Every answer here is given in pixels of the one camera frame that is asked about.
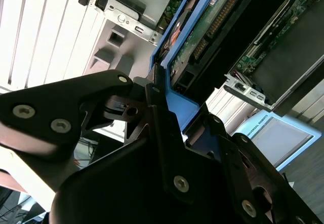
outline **silver screw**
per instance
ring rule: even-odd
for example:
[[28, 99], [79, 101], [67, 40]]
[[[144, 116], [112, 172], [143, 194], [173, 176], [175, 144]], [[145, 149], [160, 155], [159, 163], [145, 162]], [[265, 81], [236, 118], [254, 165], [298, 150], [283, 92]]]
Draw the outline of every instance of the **silver screw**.
[[183, 193], [188, 192], [189, 183], [183, 176], [175, 176], [173, 179], [174, 186]]
[[65, 119], [55, 119], [51, 123], [51, 128], [61, 134], [65, 134], [71, 130], [71, 124]]
[[126, 16], [123, 15], [123, 14], [121, 14], [121, 15], [118, 15], [117, 19], [118, 19], [118, 21], [119, 21], [120, 23], [124, 23], [125, 20], [126, 20]]
[[220, 123], [219, 119], [217, 117], [214, 117], [214, 120], [216, 123]]
[[257, 211], [255, 210], [254, 206], [248, 200], [242, 201], [242, 207], [250, 217], [255, 218], [257, 216]]
[[156, 91], [156, 92], [160, 92], [160, 90], [159, 90], [157, 87], [154, 87], [154, 86], [153, 86], [152, 88], [153, 88], [154, 91]]
[[29, 119], [35, 115], [35, 109], [28, 105], [18, 105], [12, 110], [16, 117], [21, 119]]
[[248, 143], [248, 140], [246, 139], [246, 137], [245, 136], [241, 136], [241, 140], [243, 140], [243, 142], [245, 142], [245, 143]]
[[124, 83], [127, 82], [127, 79], [126, 79], [124, 76], [118, 76], [118, 79], [119, 79], [121, 82], [124, 82]]

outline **mounting hole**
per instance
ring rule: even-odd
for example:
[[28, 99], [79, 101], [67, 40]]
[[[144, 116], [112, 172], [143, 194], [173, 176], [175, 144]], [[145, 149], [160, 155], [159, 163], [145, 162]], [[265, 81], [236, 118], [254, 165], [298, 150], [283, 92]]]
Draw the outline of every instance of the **mounting hole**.
[[160, 90], [157, 88], [157, 87], [152, 87], [152, 89], [154, 90], [154, 91], [156, 91], [156, 92], [160, 92]]
[[296, 216], [296, 220], [297, 220], [297, 222], [298, 222], [299, 224], [306, 224], [306, 223], [304, 222], [304, 220], [303, 220], [301, 217], [299, 217], [299, 216]]
[[261, 186], [257, 186], [253, 189], [253, 195], [258, 206], [260, 207], [260, 210], [263, 211], [263, 213], [271, 210], [272, 199], [267, 190], [265, 190]]
[[138, 112], [137, 108], [135, 107], [131, 107], [130, 109], [127, 110], [127, 115], [128, 116], [134, 116], [136, 115]]

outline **electronic component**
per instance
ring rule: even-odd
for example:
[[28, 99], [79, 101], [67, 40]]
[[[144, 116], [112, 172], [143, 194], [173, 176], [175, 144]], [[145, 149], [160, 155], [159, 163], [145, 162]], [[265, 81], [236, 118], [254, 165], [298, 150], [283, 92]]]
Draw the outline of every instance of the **electronic component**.
[[171, 71], [181, 71], [178, 67], [187, 63], [192, 54], [194, 59], [199, 58], [208, 44], [204, 36], [206, 34], [212, 36], [216, 32], [217, 28], [220, 26], [221, 22], [225, 20], [226, 15], [228, 15], [236, 2], [237, 0], [211, 0], [210, 5], [206, 8], [195, 29], [172, 62]]
[[164, 10], [164, 12], [158, 22], [158, 25], [157, 25], [158, 31], [160, 33], [164, 33], [165, 29], [168, 27], [172, 18], [176, 14], [182, 1], [183, 0], [170, 0], [169, 1], [166, 9]]
[[318, 0], [286, 0], [238, 61], [237, 70], [250, 74], [299, 17]]

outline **black metal bracket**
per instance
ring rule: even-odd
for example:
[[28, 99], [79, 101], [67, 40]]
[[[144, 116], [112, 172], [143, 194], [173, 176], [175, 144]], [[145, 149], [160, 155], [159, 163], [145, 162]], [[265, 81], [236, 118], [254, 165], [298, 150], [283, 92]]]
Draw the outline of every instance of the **black metal bracket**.
[[108, 70], [0, 96], [0, 142], [25, 162], [63, 163], [81, 134], [127, 122], [124, 146], [61, 186], [51, 224], [99, 223], [106, 216], [89, 213], [107, 210], [122, 223], [320, 223], [255, 145], [228, 135], [218, 117], [202, 110], [185, 144], [168, 110], [164, 70], [154, 67], [145, 87]]

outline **circuit board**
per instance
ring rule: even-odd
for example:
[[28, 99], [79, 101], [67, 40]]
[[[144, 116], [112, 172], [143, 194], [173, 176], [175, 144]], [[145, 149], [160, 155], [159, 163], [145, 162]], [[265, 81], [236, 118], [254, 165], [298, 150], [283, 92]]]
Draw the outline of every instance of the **circuit board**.
[[158, 22], [158, 26], [162, 31], [164, 31], [167, 26], [170, 24], [172, 18], [176, 14], [179, 6], [181, 5], [183, 0], [170, 0], [166, 9], [164, 10], [162, 17]]
[[236, 1], [211, 0], [192, 33], [185, 41], [176, 58], [172, 61], [170, 68], [171, 77], [178, 72], [178, 67], [187, 62], [191, 55], [196, 59], [200, 56], [208, 44], [204, 36], [207, 35], [212, 38], [223, 21], [221, 18], [224, 18], [229, 13]]
[[245, 74], [246, 76], [252, 73], [257, 65], [266, 57], [269, 51], [273, 49], [280, 42], [280, 39], [287, 34], [287, 32], [294, 26], [296, 22], [298, 22], [299, 17], [316, 1], [319, 0], [295, 0], [293, 5], [282, 18], [283, 20], [286, 18], [283, 28], [270, 41], [269, 45], [266, 46], [261, 53], [257, 54], [257, 56], [250, 56], [249, 53], [251, 53], [251, 47], [253, 46], [252, 43], [252, 45], [238, 61], [234, 69]]

